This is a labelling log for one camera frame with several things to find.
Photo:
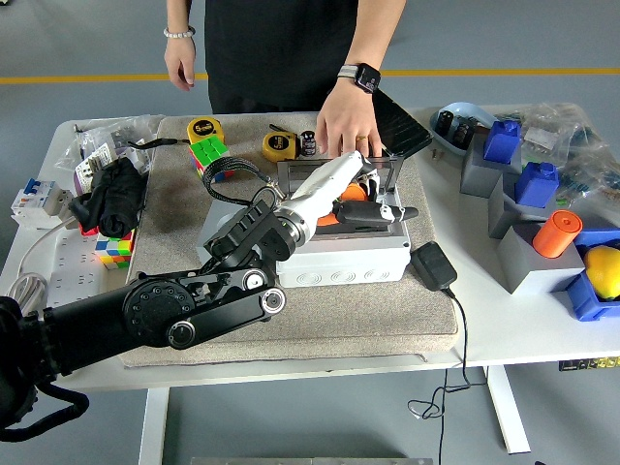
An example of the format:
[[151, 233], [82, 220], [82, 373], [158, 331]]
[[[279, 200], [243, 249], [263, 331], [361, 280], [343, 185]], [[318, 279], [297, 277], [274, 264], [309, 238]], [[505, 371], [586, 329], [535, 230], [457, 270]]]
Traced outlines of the person's right hand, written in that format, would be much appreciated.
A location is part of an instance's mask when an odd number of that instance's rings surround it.
[[190, 91], [195, 83], [196, 47], [193, 39], [168, 39], [164, 59], [170, 82], [182, 91]]

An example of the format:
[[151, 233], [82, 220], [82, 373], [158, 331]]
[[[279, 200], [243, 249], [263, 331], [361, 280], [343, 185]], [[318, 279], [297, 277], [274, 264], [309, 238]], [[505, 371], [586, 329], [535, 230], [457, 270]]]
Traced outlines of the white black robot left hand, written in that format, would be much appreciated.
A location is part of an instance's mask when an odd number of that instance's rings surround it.
[[[349, 185], [362, 178], [369, 181], [368, 200], [340, 201]], [[383, 226], [419, 216], [415, 207], [400, 207], [372, 200], [372, 183], [379, 187], [375, 167], [358, 151], [332, 159], [316, 168], [292, 196], [276, 209], [277, 215], [292, 216], [301, 226], [314, 229], [329, 213], [340, 224]]]

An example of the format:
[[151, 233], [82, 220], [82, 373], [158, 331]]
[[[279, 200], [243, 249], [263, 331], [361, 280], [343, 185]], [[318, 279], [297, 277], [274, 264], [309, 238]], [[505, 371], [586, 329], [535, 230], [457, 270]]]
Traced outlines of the person's left hand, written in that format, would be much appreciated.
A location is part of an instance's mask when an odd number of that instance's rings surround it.
[[339, 77], [319, 112], [317, 144], [328, 158], [358, 151], [364, 157], [381, 157], [373, 97], [350, 78]]

